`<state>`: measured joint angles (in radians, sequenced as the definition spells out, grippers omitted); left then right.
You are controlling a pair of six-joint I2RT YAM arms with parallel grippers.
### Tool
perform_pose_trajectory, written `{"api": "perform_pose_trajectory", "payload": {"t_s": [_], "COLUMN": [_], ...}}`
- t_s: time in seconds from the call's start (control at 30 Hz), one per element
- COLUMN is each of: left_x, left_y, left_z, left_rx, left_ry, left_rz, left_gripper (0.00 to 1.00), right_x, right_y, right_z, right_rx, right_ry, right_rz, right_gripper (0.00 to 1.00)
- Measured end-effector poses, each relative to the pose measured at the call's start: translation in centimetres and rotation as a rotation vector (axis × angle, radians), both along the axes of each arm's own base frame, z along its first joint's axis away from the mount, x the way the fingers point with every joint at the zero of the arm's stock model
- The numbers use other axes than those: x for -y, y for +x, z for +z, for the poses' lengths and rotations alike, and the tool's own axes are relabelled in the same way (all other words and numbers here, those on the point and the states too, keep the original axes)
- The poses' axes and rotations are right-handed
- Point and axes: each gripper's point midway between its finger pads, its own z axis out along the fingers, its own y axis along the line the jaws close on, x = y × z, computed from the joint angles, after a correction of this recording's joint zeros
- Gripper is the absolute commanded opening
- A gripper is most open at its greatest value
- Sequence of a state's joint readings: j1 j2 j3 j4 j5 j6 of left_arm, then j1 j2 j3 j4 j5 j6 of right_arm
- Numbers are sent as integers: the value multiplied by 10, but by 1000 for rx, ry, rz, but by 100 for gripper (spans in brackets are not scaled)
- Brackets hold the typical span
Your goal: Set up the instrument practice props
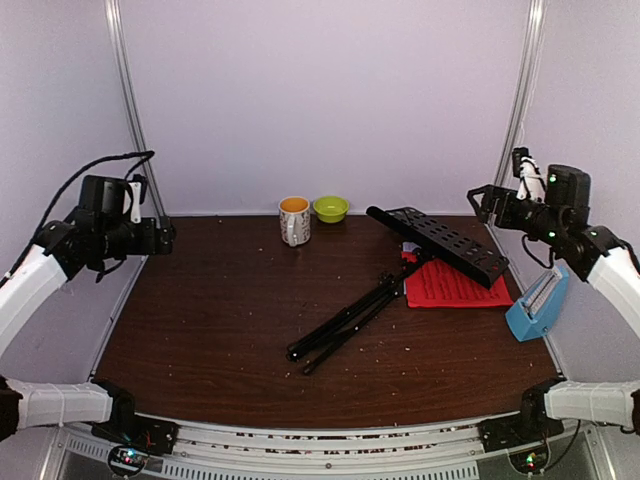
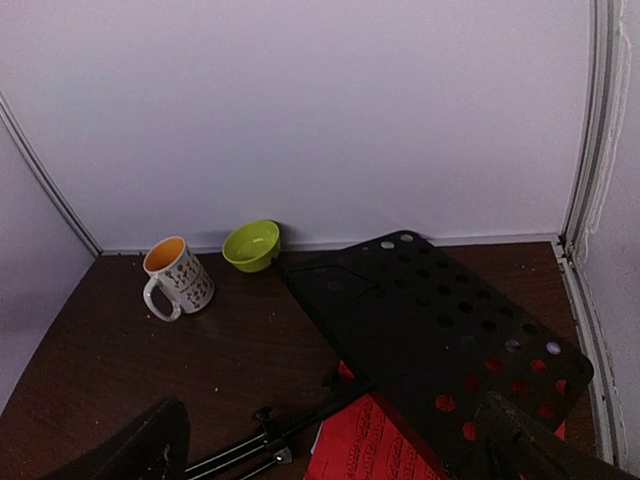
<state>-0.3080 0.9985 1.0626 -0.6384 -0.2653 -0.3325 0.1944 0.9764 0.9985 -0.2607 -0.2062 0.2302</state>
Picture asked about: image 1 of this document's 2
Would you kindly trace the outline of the red sheet music paper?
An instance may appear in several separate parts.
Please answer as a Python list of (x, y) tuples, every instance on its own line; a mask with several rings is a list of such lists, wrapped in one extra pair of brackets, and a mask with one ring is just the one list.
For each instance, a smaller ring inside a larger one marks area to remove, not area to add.
[(429, 260), (405, 280), (405, 295), (410, 308), (493, 308), (513, 304), (502, 276), (486, 289), (438, 258)]

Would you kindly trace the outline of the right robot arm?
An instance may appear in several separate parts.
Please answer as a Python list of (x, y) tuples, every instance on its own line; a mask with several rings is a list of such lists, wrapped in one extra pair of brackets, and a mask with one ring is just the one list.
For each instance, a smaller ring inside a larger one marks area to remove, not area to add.
[[(547, 244), (584, 283), (599, 292), (632, 331), (639, 330), (639, 260), (633, 247), (605, 226), (588, 223), (590, 176), (552, 164), (540, 177), (531, 160), (521, 163), (520, 186), (487, 184), (467, 193), (476, 217)], [(513, 419), (519, 440), (535, 440), (551, 420), (576, 419), (639, 431), (639, 383), (550, 380), (529, 389)]]

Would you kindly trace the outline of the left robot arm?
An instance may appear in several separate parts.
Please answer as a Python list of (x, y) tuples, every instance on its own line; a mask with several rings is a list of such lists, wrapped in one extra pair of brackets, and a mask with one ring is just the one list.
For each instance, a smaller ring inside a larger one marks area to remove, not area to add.
[[(82, 182), (77, 205), (62, 220), (45, 209), (24, 250), (1, 278), (1, 347), (7, 349), (33, 314), (81, 271), (97, 281), (131, 256), (168, 255), (176, 230), (168, 216), (145, 217), (148, 189), (138, 168), (151, 151), (98, 158), (71, 175), (58, 192)], [(133, 396), (108, 381), (33, 383), (2, 377), (1, 436), (27, 428), (94, 423), (123, 444), (144, 433)]]

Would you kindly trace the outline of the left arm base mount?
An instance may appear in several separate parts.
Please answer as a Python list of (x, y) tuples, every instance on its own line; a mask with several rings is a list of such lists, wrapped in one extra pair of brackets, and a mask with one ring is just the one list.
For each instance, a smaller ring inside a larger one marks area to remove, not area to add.
[(171, 454), (178, 430), (175, 422), (138, 415), (129, 430), (112, 422), (91, 424), (93, 436), (113, 443), (106, 463), (115, 475), (123, 478), (140, 474), (152, 457)]

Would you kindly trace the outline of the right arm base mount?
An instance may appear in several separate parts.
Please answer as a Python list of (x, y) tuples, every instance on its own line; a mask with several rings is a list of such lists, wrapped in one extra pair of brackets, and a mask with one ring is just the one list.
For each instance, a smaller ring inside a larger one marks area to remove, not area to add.
[(484, 420), (478, 425), (486, 453), (506, 451), (514, 470), (520, 474), (542, 473), (551, 464), (549, 440), (564, 432), (559, 420), (527, 424), (518, 415)]

